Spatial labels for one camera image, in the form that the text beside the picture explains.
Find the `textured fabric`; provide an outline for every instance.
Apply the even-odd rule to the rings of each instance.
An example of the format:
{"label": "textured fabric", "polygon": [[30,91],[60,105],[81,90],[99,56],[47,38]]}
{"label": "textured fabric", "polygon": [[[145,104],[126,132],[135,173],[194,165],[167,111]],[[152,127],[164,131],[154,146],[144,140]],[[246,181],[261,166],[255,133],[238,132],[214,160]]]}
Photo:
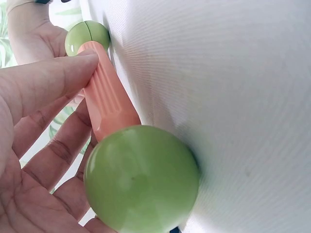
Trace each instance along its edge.
{"label": "textured fabric", "polygon": [[143,123],[200,163],[183,232],[311,232],[311,2],[89,4]]}

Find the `peach handle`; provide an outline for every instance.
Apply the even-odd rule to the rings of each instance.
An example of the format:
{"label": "peach handle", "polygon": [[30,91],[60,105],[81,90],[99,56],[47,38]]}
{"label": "peach handle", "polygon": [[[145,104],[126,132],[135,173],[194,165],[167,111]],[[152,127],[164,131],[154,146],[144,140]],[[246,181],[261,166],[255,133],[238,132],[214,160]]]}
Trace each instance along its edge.
{"label": "peach handle", "polygon": [[99,57],[98,67],[84,95],[93,131],[100,142],[111,133],[141,122],[103,46],[88,41],[79,52],[86,49],[93,49]]}

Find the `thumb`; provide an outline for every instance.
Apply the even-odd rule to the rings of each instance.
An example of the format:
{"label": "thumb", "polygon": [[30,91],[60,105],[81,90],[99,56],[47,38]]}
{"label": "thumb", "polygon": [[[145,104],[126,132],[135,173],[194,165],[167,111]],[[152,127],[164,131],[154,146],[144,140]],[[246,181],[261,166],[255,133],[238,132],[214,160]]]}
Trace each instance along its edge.
{"label": "thumb", "polygon": [[0,70],[0,97],[8,105],[14,125],[52,101],[85,87],[98,64],[86,50],[61,57]]}

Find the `hand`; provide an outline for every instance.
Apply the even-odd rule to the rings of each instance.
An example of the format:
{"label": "hand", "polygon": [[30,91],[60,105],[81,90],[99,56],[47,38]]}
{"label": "hand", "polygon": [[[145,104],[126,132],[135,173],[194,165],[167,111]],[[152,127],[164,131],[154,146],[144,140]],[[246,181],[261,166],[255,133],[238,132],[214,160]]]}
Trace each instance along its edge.
{"label": "hand", "polygon": [[19,159],[54,116],[85,86],[98,63],[87,52],[0,70],[0,233],[114,233],[89,209],[83,185],[92,139],[76,175],[52,195],[91,133],[83,101],[55,138],[23,168]]}
{"label": "hand", "polygon": [[8,32],[18,64],[66,55],[67,31],[50,22],[49,5],[28,2],[14,7],[8,0]]}

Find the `small green ball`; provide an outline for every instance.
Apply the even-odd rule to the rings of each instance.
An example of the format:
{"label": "small green ball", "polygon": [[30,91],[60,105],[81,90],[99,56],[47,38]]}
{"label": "small green ball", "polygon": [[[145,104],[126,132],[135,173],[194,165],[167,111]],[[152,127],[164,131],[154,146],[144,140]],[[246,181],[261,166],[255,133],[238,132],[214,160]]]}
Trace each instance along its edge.
{"label": "small green ball", "polygon": [[81,45],[87,41],[97,41],[107,51],[110,44],[108,30],[95,21],[85,21],[75,25],[65,39],[65,49],[68,56],[75,56]]}
{"label": "small green ball", "polygon": [[93,150],[85,170],[88,201],[119,233],[165,233],[197,197],[199,170],[174,135],[151,126],[116,132]]}

